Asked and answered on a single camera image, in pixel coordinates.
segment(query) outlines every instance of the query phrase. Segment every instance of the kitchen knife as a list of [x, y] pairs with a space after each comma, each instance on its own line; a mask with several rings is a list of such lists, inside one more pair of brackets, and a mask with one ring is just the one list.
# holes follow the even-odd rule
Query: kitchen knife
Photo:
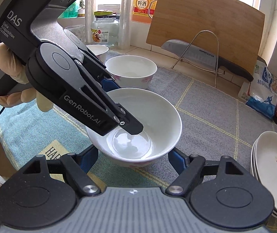
[[[188, 45], [189, 43], [182, 40], [171, 39], [165, 42], [161, 48], [180, 57]], [[207, 50], [191, 45], [183, 55], [183, 58], [189, 60], [190, 62], [198, 63], [202, 66], [202, 68], [215, 71], [217, 55]], [[223, 67], [225, 70], [247, 79], [249, 82], [254, 79], [253, 76], [244, 68], [219, 56], [218, 68], [220, 67]]]

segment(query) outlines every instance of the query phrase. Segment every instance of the latex glove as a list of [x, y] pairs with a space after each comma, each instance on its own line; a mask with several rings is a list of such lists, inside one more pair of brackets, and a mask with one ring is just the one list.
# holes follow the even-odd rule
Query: latex glove
[[[18, 83], [29, 83], [25, 74], [25, 66], [20, 63], [14, 53], [4, 43], [0, 43], [0, 69]], [[0, 96], [0, 105], [11, 108], [21, 103], [29, 103], [35, 98], [37, 99], [37, 106], [42, 112], [48, 112], [53, 108], [53, 103], [34, 88]]]

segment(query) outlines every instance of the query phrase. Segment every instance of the knife handle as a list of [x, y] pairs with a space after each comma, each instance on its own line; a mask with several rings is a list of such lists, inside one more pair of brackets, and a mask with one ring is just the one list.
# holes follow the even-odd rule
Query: knife handle
[[237, 64], [230, 62], [229, 60], [219, 57], [218, 68], [220, 68], [221, 66], [226, 68], [231, 73], [247, 79], [249, 82], [252, 82], [254, 79], [254, 77], [248, 71], [246, 71], [244, 68], [238, 66]]

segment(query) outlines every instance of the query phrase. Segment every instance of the wooden cutting board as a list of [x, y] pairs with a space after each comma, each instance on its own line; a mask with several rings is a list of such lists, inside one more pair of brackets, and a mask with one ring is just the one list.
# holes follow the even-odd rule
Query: wooden cutting board
[[[265, 15], [239, 0], [158, 0], [146, 43], [191, 42], [201, 30], [216, 34], [220, 56], [253, 74]], [[194, 45], [217, 54], [217, 41], [202, 33]]]

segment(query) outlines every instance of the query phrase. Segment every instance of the stacked plate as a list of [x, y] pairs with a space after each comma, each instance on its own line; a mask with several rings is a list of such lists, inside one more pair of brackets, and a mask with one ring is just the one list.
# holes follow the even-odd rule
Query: stacked plate
[[273, 216], [277, 218], [277, 133], [266, 131], [254, 142], [251, 174], [273, 195]]

